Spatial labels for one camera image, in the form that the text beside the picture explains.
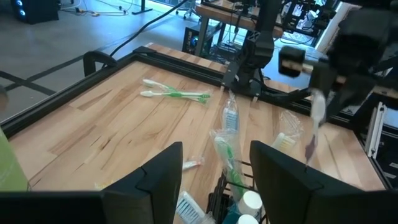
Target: white label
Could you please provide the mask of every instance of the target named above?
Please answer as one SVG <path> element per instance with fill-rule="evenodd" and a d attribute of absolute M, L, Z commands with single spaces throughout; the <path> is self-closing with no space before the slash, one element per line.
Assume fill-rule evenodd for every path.
<path fill-rule="evenodd" d="M 397 177 L 396 175 L 392 175 L 392 174 L 389 174 L 389 173 L 387 173 L 387 172 L 384 172 L 384 175 L 385 175 L 386 177 L 390 178 L 390 179 L 395 179 L 395 178 Z"/>
<path fill-rule="evenodd" d="M 396 163 L 394 163 L 394 162 L 391 162 L 391 163 L 390 163 L 390 166 L 393 167 L 393 168 L 397 168 L 397 169 L 398 169 L 398 164 L 396 164 Z"/>

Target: wooden tabletop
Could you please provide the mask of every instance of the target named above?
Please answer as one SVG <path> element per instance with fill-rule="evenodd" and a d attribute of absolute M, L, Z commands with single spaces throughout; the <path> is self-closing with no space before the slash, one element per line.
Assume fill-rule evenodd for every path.
<path fill-rule="evenodd" d="M 235 3 L 232 3 L 227 0 L 218 0 L 218 1 L 212 2 L 212 4 L 224 7 L 226 9 L 232 9 L 232 10 L 234 10 L 234 7 L 237 5 L 237 3 L 235 4 Z M 227 24 L 236 25 L 236 23 L 238 21 L 238 15 L 236 13 L 222 11 L 220 9 L 216 9 L 216 8 L 213 8 L 210 6 L 204 6 L 202 4 L 196 6 L 196 12 L 200 16 L 205 16 L 207 18 L 214 19 L 214 20 L 224 22 Z M 259 8 L 254 7 L 252 10 L 252 14 L 255 16 L 258 16 Z M 276 22 L 279 24 L 281 23 L 280 16 L 278 16 Z M 242 27 L 243 29 L 247 29 L 247 30 L 254 30 L 254 28 L 256 27 L 256 20 L 243 16 L 243 17 L 241 17 L 241 19 L 239 21 L 239 27 Z M 275 38 L 282 37 L 283 33 L 284 33 L 284 31 L 282 30 L 282 28 L 277 27 L 277 26 L 274 27 L 274 37 Z"/>
<path fill-rule="evenodd" d="M 225 67 L 209 60 L 159 45 L 150 48 L 218 71 Z M 209 91 L 207 106 L 190 100 L 146 98 L 142 79 L 180 90 Z M 268 81 L 281 90 L 290 87 Z M 92 190 L 95 183 L 116 181 L 132 172 L 175 141 L 183 142 L 183 157 L 204 157 L 205 164 L 182 176 L 187 190 L 205 210 L 208 194 L 221 175 L 221 162 L 209 132 L 219 129 L 227 92 L 160 68 L 133 62 L 104 82 L 76 97 L 10 139 L 33 190 Z M 237 96 L 241 120 L 243 160 L 249 161 L 252 140 L 272 144 L 281 131 L 280 114 L 285 109 Z M 310 118 L 296 114 L 306 133 L 297 147 L 284 152 L 304 161 Z M 383 189 L 354 133 L 325 124 L 312 167 L 364 190 Z"/>

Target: white bottle cap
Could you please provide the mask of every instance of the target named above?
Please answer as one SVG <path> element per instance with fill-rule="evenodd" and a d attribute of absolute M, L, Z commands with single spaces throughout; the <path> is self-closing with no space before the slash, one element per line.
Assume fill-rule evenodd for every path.
<path fill-rule="evenodd" d="M 236 224 L 259 224 L 259 222 L 251 215 L 241 215 Z"/>
<path fill-rule="evenodd" d="M 248 190 L 238 203 L 238 209 L 241 214 L 256 216 L 262 207 L 260 195 L 254 191 Z"/>

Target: robot workstation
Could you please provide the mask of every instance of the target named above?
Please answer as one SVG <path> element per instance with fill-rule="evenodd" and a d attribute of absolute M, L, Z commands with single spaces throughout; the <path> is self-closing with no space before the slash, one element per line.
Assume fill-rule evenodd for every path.
<path fill-rule="evenodd" d="M 119 60 L 87 52 L 83 80 L 3 122 L 29 190 L 0 192 L 0 223 L 398 223 L 398 129 L 383 123 L 398 108 L 386 75 L 398 1 L 344 2 L 362 8 L 340 22 L 327 58 L 279 51 L 279 73 L 310 76 L 302 90 L 261 72 L 280 0 L 264 1 L 227 65 L 155 44 Z M 224 121 L 237 117 L 224 116 L 231 98 L 237 124 Z M 303 129 L 282 136 L 289 151 L 275 143 L 283 122 Z M 193 157 L 204 161 L 182 169 Z"/>

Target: desk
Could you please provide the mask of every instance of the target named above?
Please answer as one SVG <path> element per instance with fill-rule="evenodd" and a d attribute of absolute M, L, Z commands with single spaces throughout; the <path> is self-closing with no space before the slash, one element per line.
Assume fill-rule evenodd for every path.
<path fill-rule="evenodd" d="M 216 4 L 222 7 L 225 7 L 226 9 L 234 9 L 234 3 L 231 3 L 227 0 L 218 0 L 215 2 L 212 2 L 212 4 Z M 238 15 L 237 14 L 232 14 L 230 12 L 222 11 L 220 9 L 215 9 L 210 6 L 204 6 L 202 4 L 196 6 L 196 12 L 199 16 L 201 16 L 201 26 L 200 26 L 200 32 L 199 32 L 199 37 L 198 37 L 198 43 L 197 43 L 197 48 L 195 51 L 195 55 L 199 56 L 201 54 L 201 51 L 203 49 L 204 45 L 204 39 L 205 39 L 205 34 L 206 30 L 208 27 L 208 21 L 209 19 L 214 19 L 216 21 L 220 21 L 223 23 L 220 36 L 218 38 L 218 43 L 222 41 L 224 30 L 225 30 L 225 24 L 231 24 L 231 25 L 236 25 L 238 21 Z M 259 8 L 255 7 L 252 11 L 254 15 L 259 14 Z M 277 22 L 280 24 L 280 17 L 278 16 Z M 242 16 L 240 21 L 239 21 L 239 27 L 247 30 L 254 30 L 256 27 L 256 20 L 255 19 L 250 19 L 247 17 Z M 274 37 L 279 38 L 282 37 L 283 30 L 280 27 L 274 27 Z"/>
<path fill-rule="evenodd" d="M 163 54 L 224 72 L 209 60 L 159 45 L 150 48 Z M 206 107 L 175 98 L 145 98 L 141 80 L 151 78 L 183 90 L 208 90 L 213 96 Z M 268 80 L 281 90 L 290 87 Z M 183 142 L 184 159 L 203 156 L 205 165 L 185 171 L 181 189 L 187 190 L 205 210 L 208 194 L 221 175 L 209 136 L 220 128 L 227 92 L 162 70 L 133 62 L 107 80 L 25 128 L 10 139 L 33 190 L 93 190 L 94 183 L 118 180 L 175 141 Z M 252 140 L 272 144 L 279 132 L 279 115 L 285 109 L 237 96 L 243 160 L 249 161 Z M 310 118 L 295 114 L 305 130 Z M 286 152 L 304 161 L 304 135 L 297 147 Z M 364 190 L 383 189 L 354 133 L 332 124 L 320 130 L 312 167 Z"/>

